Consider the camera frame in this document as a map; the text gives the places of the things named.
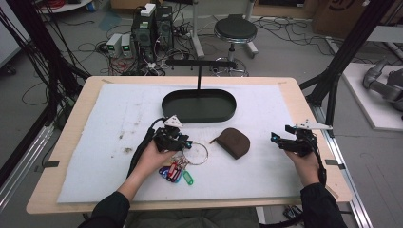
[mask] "hand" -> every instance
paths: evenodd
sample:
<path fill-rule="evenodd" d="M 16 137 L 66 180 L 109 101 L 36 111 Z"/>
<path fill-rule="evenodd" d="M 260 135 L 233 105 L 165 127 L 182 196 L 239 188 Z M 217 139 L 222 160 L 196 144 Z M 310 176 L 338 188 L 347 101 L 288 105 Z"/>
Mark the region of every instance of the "hand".
<path fill-rule="evenodd" d="M 313 152 L 304 157 L 300 157 L 290 151 L 285 151 L 285 154 L 291 159 L 291 161 L 293 161 L 304 187 L 319 182 L 317 172 L 319 164 L 317 163 L 317 157 Z"/>
<path fill-rule="evenodd" d="M 137 172 L 138 174 L 143 175 L 144 178 L 147 178 L 151 173 L 156 171 L 158 168 L 161 168 L 163 163 L 176 153 L 177 151 L 160 153 L 153 140 L 145 148 L 133 172 Z"/>
<path fill-rule="evenodd" d="M 127 200 L 132 201 L 144 180 L 160 168 L 163 162 L 175 155 L 176 152 L 160 153 L 155 142 L 151 141 L 145 148 L 133 172 L 131 172 L 130 176 L 128 176 L 117 191 L 122 193 Z"/>

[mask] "person's arm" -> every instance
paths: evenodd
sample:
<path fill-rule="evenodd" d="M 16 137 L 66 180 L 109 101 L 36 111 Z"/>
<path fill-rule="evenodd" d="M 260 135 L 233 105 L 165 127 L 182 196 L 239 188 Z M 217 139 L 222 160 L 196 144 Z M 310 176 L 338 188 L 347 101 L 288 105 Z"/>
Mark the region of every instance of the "person's arm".
<path fill-rule="evenodd" d="M 91 227 L 123 227 L 127 217 L 130 202 L 134 199 L 145 179 L 176 152 L 160 153 L 152 141 L 125 182 L 112 193 L 100 201 L 92 211 L 91 218 L 83 222 L 79 228 Z"/>
<path fill-rule="evenodd" d="M 304 186 L 300 193 L 305 227 L 347 227 L 335 198 L 319 182 L 315 154 L 310 153 L 305 157 L 288 151 L 286 154 L 293 161 Z"/>

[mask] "keys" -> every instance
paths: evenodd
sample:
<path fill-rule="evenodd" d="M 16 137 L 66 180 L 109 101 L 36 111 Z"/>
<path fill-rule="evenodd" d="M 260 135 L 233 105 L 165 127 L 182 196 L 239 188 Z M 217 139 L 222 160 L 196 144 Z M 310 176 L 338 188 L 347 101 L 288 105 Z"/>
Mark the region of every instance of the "keys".
<path fill-rule="evenodd" d="M 189 172 L 185 170 L 186 166 L 189 164 L 189 160 L 184 157 L 173 158 L 173 162 L 170 166 L 164 166 L 159 170 L 160 175 L 167 181 L 178 183 L 183 176 L 187 184 L 192 185 L 193 179 Z"/>

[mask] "wooden table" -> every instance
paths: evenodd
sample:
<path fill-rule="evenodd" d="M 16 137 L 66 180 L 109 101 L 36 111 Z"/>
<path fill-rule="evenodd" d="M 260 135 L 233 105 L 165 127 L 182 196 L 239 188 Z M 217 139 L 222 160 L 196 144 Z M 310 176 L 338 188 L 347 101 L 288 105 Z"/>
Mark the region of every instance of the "wooden table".
<path fill-rule="evenodd" d="M 83 91 L 74 106 L 67 124 L 49 161 L 59 161 L 57 167 L 46 168 L 29 200 L 27 211 L 30 214 L 51 213 L 87 213 L 91 212 L 95 203 L 57 203 L 62 189 L 68 164 L 81 134 L 86 125 L 92 107 L 98 98 L 103 84 L 197 84 L 197 77 L 102 77 L 93 76 L 86 81 Z M 295 124 L 306 119 L 314 120 L 310 107 L 293 78 L 270 77 L 204 77 L 203 85 L 278 85 L 284 101 Z M 327 146 L 320 131 L 317 134 L 318 147 L 323 160 L 333 160 L 334 156 Z M 352 199 L 349 187 L 336 165 L 326 165 L 328 172 L 327 189 L 335 196 L 337 202 L 348 202 Z M 131 210 L 214 208 L 236 206 L 264 206 L 281 204 L 299 204 L 299 198 L 267 198 L 267 199 L 223 199 L 223 200 L 191 200 L 191 201 L 154 201 L 132 203 Z"/>

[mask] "black oval tray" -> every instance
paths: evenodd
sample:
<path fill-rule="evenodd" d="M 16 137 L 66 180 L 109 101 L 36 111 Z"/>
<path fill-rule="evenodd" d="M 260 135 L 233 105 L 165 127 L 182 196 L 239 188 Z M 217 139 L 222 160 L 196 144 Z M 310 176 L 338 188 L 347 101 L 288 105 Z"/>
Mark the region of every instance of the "black oval tray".
<path fill-rule="evenodd" d="M 163 98 L 165 117 L 177 115 L 183 124 L 224 122 L 234 116 L 237 101 L 221 89 L 177 90 Z"/>

